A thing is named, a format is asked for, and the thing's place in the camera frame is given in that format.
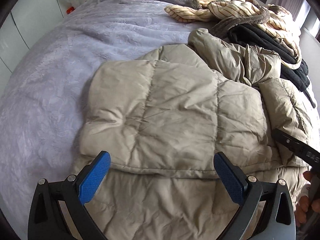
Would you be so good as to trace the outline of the person's right hand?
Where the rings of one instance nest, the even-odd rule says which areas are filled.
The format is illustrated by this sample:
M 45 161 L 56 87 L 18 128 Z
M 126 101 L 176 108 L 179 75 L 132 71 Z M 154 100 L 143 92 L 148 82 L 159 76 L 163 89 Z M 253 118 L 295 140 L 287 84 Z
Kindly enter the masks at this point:
M 309 207 L 312 207 L 314 212 L 319 213 L 319 199 L 315 199 L 311 203 L 308 195 L 302 194 L 298 198 L 298 203 L 296 205 L 296 210 L 295 210 L 296 226 L 300 227 L 302 224 L 306 223 L 306 221 L 307 221 L 306 213 L 307 213 Z

